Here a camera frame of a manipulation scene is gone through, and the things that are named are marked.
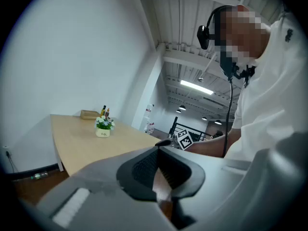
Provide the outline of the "black metal railing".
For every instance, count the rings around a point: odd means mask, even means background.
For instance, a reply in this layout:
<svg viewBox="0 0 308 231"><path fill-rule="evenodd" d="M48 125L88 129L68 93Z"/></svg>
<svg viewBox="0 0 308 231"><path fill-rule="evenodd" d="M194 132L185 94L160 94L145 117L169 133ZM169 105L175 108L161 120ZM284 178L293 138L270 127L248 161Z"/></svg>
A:
<svg viewBox="0 0 308 231"><path fill-rule="evenodd" d="M169 130L168 137L171 138L174 134L177 134L184 130L186 130L190 134L193 142L205 141L206 139L209 139L211 137L211 134L208 134L204 131L200 131L200 130L197 130L197 129L194 129L194 128L191 128L189 126L179 123L177 116L175 117L173 124Z"/></svg>

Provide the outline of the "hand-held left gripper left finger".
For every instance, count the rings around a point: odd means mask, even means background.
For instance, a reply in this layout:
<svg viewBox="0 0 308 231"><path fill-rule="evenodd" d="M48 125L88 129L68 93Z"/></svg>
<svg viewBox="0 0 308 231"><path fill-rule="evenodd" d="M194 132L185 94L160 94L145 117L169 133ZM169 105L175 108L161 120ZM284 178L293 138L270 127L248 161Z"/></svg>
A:
<svg viewBox="0 0 308 231"><path fill-rule="evenodd" d="M36 206L44 231L178 231L156 201L136 200L116 178L145 148L93 162L51 189Z"/></svg>

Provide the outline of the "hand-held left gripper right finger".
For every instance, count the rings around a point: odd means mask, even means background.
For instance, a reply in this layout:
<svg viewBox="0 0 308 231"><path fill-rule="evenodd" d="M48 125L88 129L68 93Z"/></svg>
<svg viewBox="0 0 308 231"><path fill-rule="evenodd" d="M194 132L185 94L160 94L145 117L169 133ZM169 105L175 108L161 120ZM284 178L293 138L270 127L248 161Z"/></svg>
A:
<svg viewBox="0 0 308 231"><path fill-rule="evenodd" d="M209 216L246 174L249 162L158 151L158 205L182 230Z"/></svg>

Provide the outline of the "rectangular ceiling light panel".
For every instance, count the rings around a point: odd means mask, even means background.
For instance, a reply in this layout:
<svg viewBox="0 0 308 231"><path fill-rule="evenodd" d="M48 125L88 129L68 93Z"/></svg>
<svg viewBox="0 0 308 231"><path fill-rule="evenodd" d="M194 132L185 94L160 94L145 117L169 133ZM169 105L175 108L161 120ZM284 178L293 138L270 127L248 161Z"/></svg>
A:
<svg viewBox="0 0 308 231"><path fill-rule="evenodd" d="M187 81L184 81L184 80L181 80L181 81L180 81L180 84L181 84L181 85L184 85L184 86L186 86L186 87L192 88L192 89L194 89L194 90L201 91L201 92L206 93L206 94L208 94L208 95L212 95L212 94L214 93L213 91L211 91L211 90L209 90L209 89L206 89L206 88L204 88L204 87L198 86L198 85L196 85L196 84L193 84L193 83L190 83L190 82L187 82Z"/></svg>

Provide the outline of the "person's right forearm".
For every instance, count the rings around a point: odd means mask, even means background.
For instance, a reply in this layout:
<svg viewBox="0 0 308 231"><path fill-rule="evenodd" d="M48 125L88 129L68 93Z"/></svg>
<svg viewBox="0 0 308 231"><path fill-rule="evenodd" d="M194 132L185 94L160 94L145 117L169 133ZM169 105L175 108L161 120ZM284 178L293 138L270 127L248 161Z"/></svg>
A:
<svg viewBox="0 0 308 231"><path fill-rule="evenodd" d="M229 150L229 148L240 139L241 130L231 129L228 135L223 135L215 139L196 142L191 145L187 152L201 154L212 157L224 157Z"/></svg>

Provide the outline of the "wooden tray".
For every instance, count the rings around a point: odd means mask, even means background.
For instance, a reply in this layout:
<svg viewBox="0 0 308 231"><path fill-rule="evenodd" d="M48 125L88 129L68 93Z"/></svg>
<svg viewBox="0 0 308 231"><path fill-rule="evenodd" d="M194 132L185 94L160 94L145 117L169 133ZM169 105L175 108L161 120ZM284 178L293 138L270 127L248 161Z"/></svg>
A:
<svg viewBox="0 0 308 231"><path fill-rule="evenodd" d="M97 117L99 117L100 114L96 111L90 111L90 110L81 110L80 111L80 117L83 120L96 120Z"/></svg>

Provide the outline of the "light wooden table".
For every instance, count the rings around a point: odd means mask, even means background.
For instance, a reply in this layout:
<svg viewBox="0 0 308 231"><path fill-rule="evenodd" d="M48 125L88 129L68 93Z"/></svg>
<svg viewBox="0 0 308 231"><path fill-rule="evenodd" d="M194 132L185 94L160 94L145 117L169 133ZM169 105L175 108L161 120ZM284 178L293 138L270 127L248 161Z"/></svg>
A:
<svg viewBox="0 0 308 231"><path fill-rule="evenodd" d="M69 176L95 161L153 147L160 140L115 119L108 138L95 134L95 121L51 115L55 147Z"/></svg>

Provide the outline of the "clear plastic bottle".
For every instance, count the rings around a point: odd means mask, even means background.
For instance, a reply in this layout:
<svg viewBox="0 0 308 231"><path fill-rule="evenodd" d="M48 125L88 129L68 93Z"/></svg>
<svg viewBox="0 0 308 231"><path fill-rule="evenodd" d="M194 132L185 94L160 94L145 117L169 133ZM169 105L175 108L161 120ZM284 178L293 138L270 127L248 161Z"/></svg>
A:
<svg viewBox="0 0 308 231"><path fill-rule="evenodd" d="M31 176L31 179L32 180L39 180L39 179L42 179L42 178L45 178L47 177L49 174L47 171L44 171L44 172L38 172L36 174L34 174L33 176Z"/></svg>

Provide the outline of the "white pot with flowers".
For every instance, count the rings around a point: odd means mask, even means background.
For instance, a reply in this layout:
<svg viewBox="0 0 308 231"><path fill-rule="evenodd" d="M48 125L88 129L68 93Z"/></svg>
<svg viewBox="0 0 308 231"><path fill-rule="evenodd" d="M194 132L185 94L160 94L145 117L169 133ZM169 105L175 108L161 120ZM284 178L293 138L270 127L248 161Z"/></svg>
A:
<svg viewBox="0 0 308 231"><path fill-rule="evenodd" d="M99 138L108 138L110 136L110 131L115 127L113 119L106 116L100 116L96 118L95 122L95 134Z"/></svg>

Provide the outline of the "white shelf unit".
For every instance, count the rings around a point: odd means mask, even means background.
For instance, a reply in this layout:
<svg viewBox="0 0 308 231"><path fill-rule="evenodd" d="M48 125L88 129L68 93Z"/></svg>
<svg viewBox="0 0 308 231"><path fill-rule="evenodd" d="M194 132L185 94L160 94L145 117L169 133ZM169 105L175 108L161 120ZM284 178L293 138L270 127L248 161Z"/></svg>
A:
<svg viewBox="0 0 308 231"><path fill-rule="evenodd" d="M145 133L151 133L151 129L152 129L152 110L154 108L154 104L149 104L147 105L146 111L145 111L145 119L146 119L146 124L144 127L144 131Z"/></svg>

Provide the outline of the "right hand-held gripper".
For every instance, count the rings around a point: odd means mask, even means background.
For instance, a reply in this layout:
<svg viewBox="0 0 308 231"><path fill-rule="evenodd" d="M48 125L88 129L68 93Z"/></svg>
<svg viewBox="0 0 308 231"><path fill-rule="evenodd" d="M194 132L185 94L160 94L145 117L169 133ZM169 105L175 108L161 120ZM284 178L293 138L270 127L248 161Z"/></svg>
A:
<svg viewBox="0 0 308 231"><path fill-rule="evenodd" d="M177 142L182 150L193 145L193 140L186 129L177 133Z"/></svg>

